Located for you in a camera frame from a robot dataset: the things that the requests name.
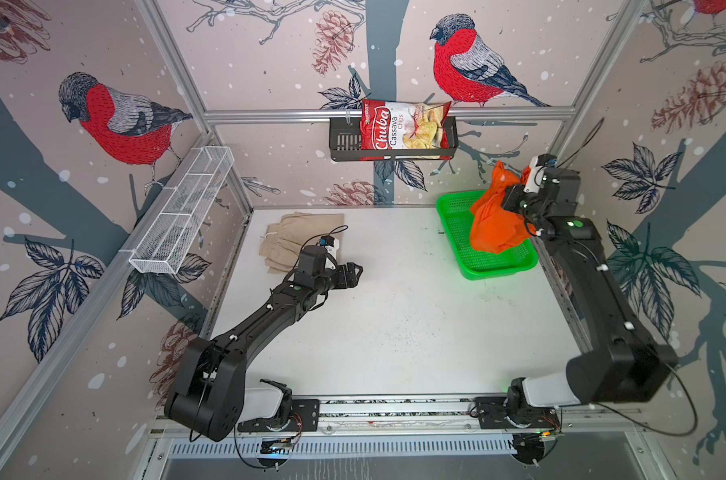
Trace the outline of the orange shorts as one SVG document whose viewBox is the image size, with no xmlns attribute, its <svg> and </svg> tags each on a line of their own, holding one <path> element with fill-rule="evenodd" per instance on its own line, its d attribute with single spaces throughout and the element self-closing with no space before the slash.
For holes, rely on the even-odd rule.
<svg viewBox="0 0 726 480">
<path fill-rule="evenodd" d="M 529 175 L 529 167 L 526 167 L 521 175 L 517 175 L 508 170 L 503 162 L 495 165 L 490 187 L 470 207 L 474 219 L 469 239 L 474 250 L 501 254 L 530 237 L 523 217 L 502 208 L 506 189 L 510 186 L 524 185 Z"/>
</svg>

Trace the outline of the beige shorts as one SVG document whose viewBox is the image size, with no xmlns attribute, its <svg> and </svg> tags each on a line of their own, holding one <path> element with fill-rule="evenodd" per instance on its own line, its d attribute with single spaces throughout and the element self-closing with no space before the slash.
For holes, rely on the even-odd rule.
<svg viewBox="0 0 726 480">
<path fill-rule="evenodd" d="M 303 245 L 316 241 L 344 224 L 343 214 L 294 212 L 270 224 L 259 247 L 269 273 L 288 273 Z"/>
</svg>

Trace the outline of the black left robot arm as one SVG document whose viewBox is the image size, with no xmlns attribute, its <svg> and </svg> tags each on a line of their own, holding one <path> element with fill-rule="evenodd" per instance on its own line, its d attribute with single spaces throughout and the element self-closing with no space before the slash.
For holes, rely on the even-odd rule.
<svg viewBox="0 0 726 480">
<path fill-rule="evenodd" d="M 242 421 L 247 369 L 283 330 L 320 306 L 332 290 L 354 288 L 363 267 L 347 262 L 309 277 L 285 280 L 245 320 L 211 340 L 190 341 L 166 396 L 164 415 L 213 441 Z"/>
</svg>

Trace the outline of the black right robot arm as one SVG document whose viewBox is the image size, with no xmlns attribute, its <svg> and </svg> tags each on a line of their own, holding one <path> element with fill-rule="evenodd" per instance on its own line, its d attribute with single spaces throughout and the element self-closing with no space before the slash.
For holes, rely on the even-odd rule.
<svg viewBox="0 0 726 480">
<path fill-rule="evenodd" d="M 516 387 L 533 407 L 645 403 L 668 378 L 677 356 L 641 325 L 609 271 L 597 228 L 576 215 L 579 186 L 573 170 L 537 166 L 505 191 L 503 209 L 523 219 L 564 272 L 591 346 L 556 372 L 520 379 Z"/>
</svg>

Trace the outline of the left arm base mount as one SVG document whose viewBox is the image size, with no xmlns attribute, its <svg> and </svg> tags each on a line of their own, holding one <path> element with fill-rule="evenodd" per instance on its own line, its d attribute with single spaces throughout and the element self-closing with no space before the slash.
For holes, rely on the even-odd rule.
<svg viewBox="0 0 726 480">
<path fill-rule="evenodd" d="M 286 384 L 261 379 L 247 387 L 244 406 L 236 429 L 243 433 L 315 432 L 320 416 L 320 401 L 298 398 Z"/>
</svg>

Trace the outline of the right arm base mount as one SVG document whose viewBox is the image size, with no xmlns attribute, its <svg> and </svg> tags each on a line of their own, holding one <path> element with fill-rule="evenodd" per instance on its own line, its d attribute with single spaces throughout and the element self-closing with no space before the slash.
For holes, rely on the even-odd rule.
<svg viewBox="0 0 726 480">
<path fill-rule="evenodd" d="M 523 380 L 515 378 L 504 395 L 476 397 L 469 416 L 477 419 L 482 429 L 560 429 L 560 418 L 553 407 L 534 407 L 527 402 Z"/>
</svg>

